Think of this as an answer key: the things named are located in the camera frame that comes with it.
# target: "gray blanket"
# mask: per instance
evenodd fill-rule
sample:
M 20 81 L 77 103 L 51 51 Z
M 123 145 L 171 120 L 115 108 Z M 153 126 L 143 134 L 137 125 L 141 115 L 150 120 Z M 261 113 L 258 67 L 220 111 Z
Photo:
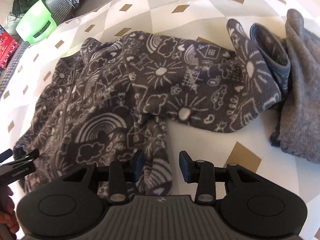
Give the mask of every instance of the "gray blanket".
M 143 176 L 129 194 L 169 194 L 165 118 L 214 132 L 243 128 L 281 100 L 257 46 L 234 19 L 227 30 L 235 52 L 216 44 L 132 32 L 102 44 L 89 38 L 57 64 L 30 129 L 14 148 L 40 151 L 25 191 L 83 163 L 109 165 L 145 154 Z M 108 194 L 107 183 L 98 195 Z
M 282 151 L 320 163 L 320 39 L 304 28 L 302 15 L 288 10 L 286 48 L 292 90 L 271 142 Z

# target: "black mount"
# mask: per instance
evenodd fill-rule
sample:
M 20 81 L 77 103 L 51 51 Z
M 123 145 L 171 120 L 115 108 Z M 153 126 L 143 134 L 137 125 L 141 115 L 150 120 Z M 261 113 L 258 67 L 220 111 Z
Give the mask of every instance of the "black mount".
M 35 149 L 30 154 L 26 154 L 22 148 L 17 149 L 20 151 L 20 155 L 24 157 L 13 162 L 0 165 L 0 187 L 7 186 L 19 179 L 22 179 L 26 175 L 34 172 L 36 170 L 33 161 L 39 157 L 38 149 Z M 12 150 L 8 149 L 0 154 L 0 163 L 4 162 L 12 156 Z M 7 197 L 7 192 L 0 192 L 3 197 L 2 200 L 5 200 Z M 4 208 L 6 203 L 0 201 L 0 211 L 6 213 Z M 5 225 L 0 226 L 0 238 L 3 240 L 15 240 L 17 236 L 10 233 L 9 229 Z
M 195 203 L 213 206 L 237 231 L 258 238 L 300 233 L 307 207 L 294 193 L 236 163 L 216 168 L 182 151 L 179 164 L 184 181 L 198 183 Z M 216 200 L 215 182 L 225 183 L 223 199 Z
M 26 156 L 18 167 L 24 167 L 21 164 L 26 161 L 32 163 L 37 154 Z M 207 161 L 193 161 L 182 151 L 179 165 L 185 182 L 198 183 L 194 203 L 188 196 L 135 196 L 129 200 L 126 182 L 137 182 L 143 172 L 144 155 L 138 150 L 131 160 L 114 161 L 105 167 L 85 164 L 29 193 L 18 204 L 17 217 L 26 239 L 92 239 L 109 231 L 113 232 L 110 239 L 123 239 L 121 235 L 131 233 L 155 236 L 151 228 L 165 228 L 166 219 L 179 225 L 183 234 L 193 228 L 194 239 L 198 239 L 198 230 L 205 230 L 209 239 L 217 239 L 215 231 L 220 231 L 239 240 L 290 239 L 300 233 L 307 207 L 294 193 L 236 163 L 217 168 Z M 1 174 L 6 178 L 0 167 L 0 179 Z M 107 199 L 97 196 L 101 181 L 108 181 Z M 225 183 L 227 195 L 223 199 L 216 199 L 215 182 Z M 205 220 L 196 214 L 204 214 Z M 126 227 L 121 217 L 136 227 Z M 174 230 L 167 233 L 184 239 Z M 164 234 L 157 239 L 165 239 Z

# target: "finger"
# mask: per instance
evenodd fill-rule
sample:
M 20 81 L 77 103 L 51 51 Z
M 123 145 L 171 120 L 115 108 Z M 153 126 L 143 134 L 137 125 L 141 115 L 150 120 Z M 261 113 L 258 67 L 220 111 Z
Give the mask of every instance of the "finger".
M 19 224 L 16 223 L 15 225 L 13 225 L 13 227 L 10 228 L 10 232 L 15 234 L 16 232 L 18 232 L 20 229 Z
M 9 186 L 8 186 L 8 195 L 9 195 L 9 196 L 13 196 L 13 191 L 10 189 Z
M 7 186 L 0 187 L 0 202 L 3 208 L 6 208 L 7 201 L 8 201 L 8 187 Z
M 10 215 L 0 212 L 0 224 L 6 224 L 11 220 Z
M 14 202 L 10 197 L 8 197 L 8 201 L 7 201 L 7 212 L 10 215 L 14 213 Z
M 7 227 L 10 228 L 10 227 L 14 226 L 17 222 L 18 222 L 18 221 L 17 221 L 16 215 L 15 215 L 15 213 L 14 213 L 14 214 L 11 215 L 10 221 L 8 221 L 8 222 L 6 223 L 6 225 L 7 225 Z

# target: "gray patterned onesie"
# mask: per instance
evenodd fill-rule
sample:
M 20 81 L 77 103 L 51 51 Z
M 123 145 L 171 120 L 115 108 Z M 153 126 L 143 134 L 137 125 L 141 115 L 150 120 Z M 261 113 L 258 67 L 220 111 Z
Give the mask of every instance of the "gray patterned onesie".
M 281 100 L 257 46 L 234 19 L 227 30 L 235 52 L 216 44 L 129 33 L 102 44 L 88 38 L 60 59 L 41 94 L 29 130 L 14 148 L 40 151 L 30 192 L 83 163 L 109 165 L 142 149 L 146 163 L 129 194 L 169 194 L 165 118 L 229 133 Z M 98 194 L 107 195 L 108 185 Z

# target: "green plastic basket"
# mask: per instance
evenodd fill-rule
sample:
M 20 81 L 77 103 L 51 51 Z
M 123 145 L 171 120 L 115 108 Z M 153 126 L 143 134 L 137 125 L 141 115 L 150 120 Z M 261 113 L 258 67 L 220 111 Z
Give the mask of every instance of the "green plastic basket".
M 50 25 L 43 33 L 36 34 L 50 22 Z M 44 0 L 36 2 L 23 16 L 16 27 L 19 36 L 30 44 L 35 44 L 48 37 L 55 29 L 57 24 L 52 18 L 51 12 L 44 3 Z

